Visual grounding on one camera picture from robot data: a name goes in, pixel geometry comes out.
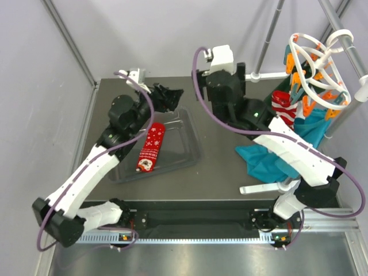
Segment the red striped santa sock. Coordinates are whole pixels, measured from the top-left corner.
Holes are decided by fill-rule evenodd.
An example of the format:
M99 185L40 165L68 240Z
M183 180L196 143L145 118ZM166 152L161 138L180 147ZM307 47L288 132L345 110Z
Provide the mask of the red striped santa sock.
M294 129L297 103L291 104L289 93L279 90L273 91L271 107L290 129Z

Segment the white round clip hanger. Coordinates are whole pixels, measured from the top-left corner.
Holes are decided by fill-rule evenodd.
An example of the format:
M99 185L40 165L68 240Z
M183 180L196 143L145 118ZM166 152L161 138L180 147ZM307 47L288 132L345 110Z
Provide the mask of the white round clip hanger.
M341 37L354 39L350 30L333 32L322 43L318 39L303 33L291 35L285 49L285 72L291 77L291 104L301 102L302 115L307 118L315 107L325 109L326 121L331 120L348 107L351 95L348 92L332 55L344 51L335 44ZM302 64L310 65L311 74L307 75Z

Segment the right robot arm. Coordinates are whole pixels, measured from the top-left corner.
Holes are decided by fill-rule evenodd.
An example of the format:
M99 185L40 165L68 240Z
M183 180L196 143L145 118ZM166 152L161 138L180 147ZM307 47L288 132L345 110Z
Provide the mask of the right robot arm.
M339 189L339 177L347 162L325 156L291 130L263 101L245 96L245 64L235 72L224 68L213 72L192 69L195 92L203 101L207 92L211 108L205 108L222 127L244 135L265 147L300 176L297 187L279 196L267 215L269 224L280 228L305 208L327 207Z

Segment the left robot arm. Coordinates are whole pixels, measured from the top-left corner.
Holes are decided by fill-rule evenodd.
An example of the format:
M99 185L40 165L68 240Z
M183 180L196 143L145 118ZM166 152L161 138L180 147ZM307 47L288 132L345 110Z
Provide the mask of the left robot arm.
M137 91L137 99L119 95L112 100L109 125L87 158L55 192L33 202L40 231L67 248L90 230L109 224L126 227L131 218L122 200L114 198L89 208L83 208L82 204L105 175L129 154L137 138L143 135L142 127L153 125L153 114L173 112L183 92L156 83Z

